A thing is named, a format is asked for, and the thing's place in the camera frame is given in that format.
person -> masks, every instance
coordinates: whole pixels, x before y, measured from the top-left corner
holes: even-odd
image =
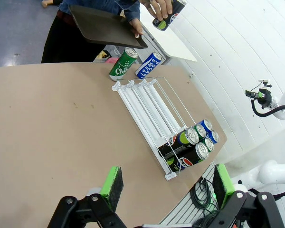
[[[43,8],[48,7],[48,5],[59,5],[60,3],[62,3],[63,0],[42,0],[41,5],[43,6]]]
[[[41,63],[93,62],[105,47],[103,44],[86,42],[71,16],[69,5],[91,7],[116,15],[124,10],[133,27],[132,32],[138,37],[143,35],[139,21],[140,3],[158,20],[167,18],[172,13],[171,0],[63,0],[48,33]]]

black cable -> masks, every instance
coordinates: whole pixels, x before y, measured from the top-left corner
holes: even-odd
[[[256,189],[249,189],[248,191],[254,193],[255,195],[259,194],[260,192]],[[285,192],[283,193],[280,193],[280,194],[276,194],[276,195],[273,195],[273,197],[275,198],[275,201],[281,199],[283,196],[285,196]]]
[[[254,90],[255,88],[259,87],[262,84],[262,82],[260,84],[258,84],[256,87],[254,87],[252,90]]]
[[[285,196],[285,192],[274,195],[275,201],[281,199],[283,196]]]
[[[197,194],[196,194],[196,184],[199,184],[199,189],[202,192],[206,193],[205,199],[200,199]],[[199,209],[206,209],[210,203],[211,203],[211,191],[209,190],[209,185],[206,181],[205,178],[200,178],[199,181],[193,185],[193,187],[190,189],[190,196],[192,199],[192,203],[194,204],[195,207]]]
[[[193,223],[193,228],[207,228],[213,219],[216,217],[218,214],[218,210],[212,211],[210,214],[206,215],[203,218],[198,219],[195,223]]]
[[[266,117],[266,116],[269,116],[269,115],[276,113],[278,111],[285,110],[285,105],[282,105],[282,106],[279,106],[279,107],[277,107],[277,108],[275,108],[275,109],[273,109],[267,113],[259,113],[255,107],[255,100],[251,100],[251,106],[252,106],[253,112],[259,117]]]

brown tabletop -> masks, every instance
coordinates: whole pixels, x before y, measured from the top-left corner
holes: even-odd
[[[181,68],[158,66],[196,121],[208,118],[220,142],[207,160],[170,181],[111,86],[112,64],[59,63],[0,68],[0,227],[44,228],[66,195],[82,199],[121,166],[117,214],[128,227],[155,224],[206,170],[226,141]],[[127,78],[134,77],[133,65]]]

green label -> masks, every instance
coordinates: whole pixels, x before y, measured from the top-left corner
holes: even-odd
[[[168,164],[168,165],[172,165],[173,162],[174,162],[174,157],[172,157],[172,158],[170,158],[170,159],[167,160],[167,164]]]
[[[165,27],[167,26],[167,23],[164,21],[164,20],[162,20],[161,22],[160,22],[160,24],[157,26],[160,30],[162,30],[162,29],[164,29]]]
[[[189,141],[188,141],[188,139],[187,139],[187,137],[186,137],[185,132],[183,132],[183,133],[180,134],[179,139],[180,139],[180,142],[181,142],[182,144],[188,144],[188,143],[189,143]]]

can held in hand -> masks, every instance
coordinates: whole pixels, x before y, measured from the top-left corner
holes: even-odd
[[[172,21],[186,5],[186,2],[184,0],[172,0],[171,2],[172,14],[168,14],[168,17],[164,18],[163,20],[158,20],[157,18],[153,20],[153,25],[161,31],[167,29],[167,27],[172,23]]]
[[[198,124],[203,126],[203,128],[206,130],[206,133],[210,133],[213,129],[212,124],[210,123],[210,121],[208,119],[204,119],[201,122],[199,122]]]
[[[128,71],[130,66],[137,58],[138,54],[132,48],[126,47],[110,71],[110,78],[113,81],[123,78],[124,74]]]
[[[207,136],[211,139],[213,144],[217,144],[219,142],[219,134],[216,131],[211,131]]]
[[[209,152],[205,144],[202,142],[196,144],[194,148],[184,151],[178,155],[179,160],[173,156],[169,158],[167,164],[173,172],[184,170],[196,163],[199,163],[209,157]]]
[[[144,79],[161,62],[162,56],[157,52],[151,53],[135,72],[136,76]]]
[[[174,156],[173,150],[176,154],[179,154],[182,151],[194,147],[194,145],[197,144],[199,140],[199,135],[193,128],[186,128],[182,132],[171,137],[169,139],[169,142],[160,146],[158,150],[160,151],[164,159],[168,159]]]
[[[206,130],[201,124],[198,123],[197,125],[193,126],[193,129],[198,133],[199,140],[206,137]]]
[[[204,138],[203,140],[201,140],[201,143],[205,144],[207,149],[208,149],[208,152],[211,152],[213,151],[214,149],[214,144],[212,142],[212,140],[208,137]]]

